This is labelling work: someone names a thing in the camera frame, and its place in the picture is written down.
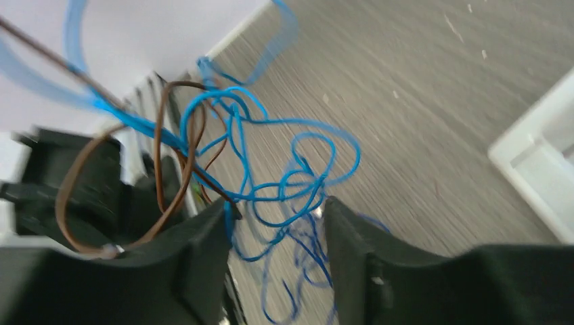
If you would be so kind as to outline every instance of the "white background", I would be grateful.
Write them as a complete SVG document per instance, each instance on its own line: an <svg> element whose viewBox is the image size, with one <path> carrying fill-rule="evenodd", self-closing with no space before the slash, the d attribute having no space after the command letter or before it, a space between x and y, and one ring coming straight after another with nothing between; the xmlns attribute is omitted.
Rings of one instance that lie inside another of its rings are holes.
<svg viewBox="0 0 574 325"><path fill-rule="evenodd" d="M173 80L267 1L91 0L82 25L89 71L120 98L153 70ZM0 0L0 13L48 48L62 53L67 5L68 0ZM80 91L67 75L3 36L42 75ZM0 110L0 131L27 130L31 125L80 131L92 127L90 123L97 117L97 113L39 97L2 74Z"/></svg>

